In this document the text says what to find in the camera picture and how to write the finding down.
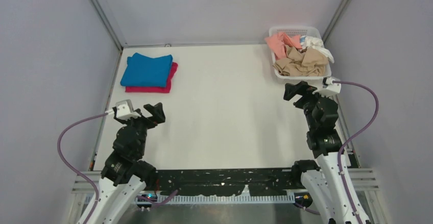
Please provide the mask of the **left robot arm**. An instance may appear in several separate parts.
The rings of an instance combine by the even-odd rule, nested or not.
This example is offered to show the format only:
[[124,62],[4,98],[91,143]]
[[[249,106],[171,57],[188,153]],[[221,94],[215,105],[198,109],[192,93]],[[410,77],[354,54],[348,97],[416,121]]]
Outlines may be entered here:
[[91,202],[78,223],[118,223],[126,209],[139,193],[156,186],[156,168],[145,162],[148,130],[165,122],[163,104],[146,104],[134,109],[129,99],[118,102],[112,108],[114,120],[122,124],[116,132],[113,151],[106,159]]

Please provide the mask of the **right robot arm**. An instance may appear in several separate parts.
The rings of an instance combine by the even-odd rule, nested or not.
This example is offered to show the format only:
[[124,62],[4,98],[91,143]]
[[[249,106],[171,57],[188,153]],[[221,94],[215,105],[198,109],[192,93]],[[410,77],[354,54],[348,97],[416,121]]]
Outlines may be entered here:
[[340,81],[333,78],[324,78],[317,87],[305,81],[285,85],[284,100],[300,97],[294,106],[305,115],[306,142],[314,156],[296,161],[291,179],[294,186],[308,191],[323,223],[370,223],[349,175],[346,144],[335,128],[339,107],[332,96],[340,91]]

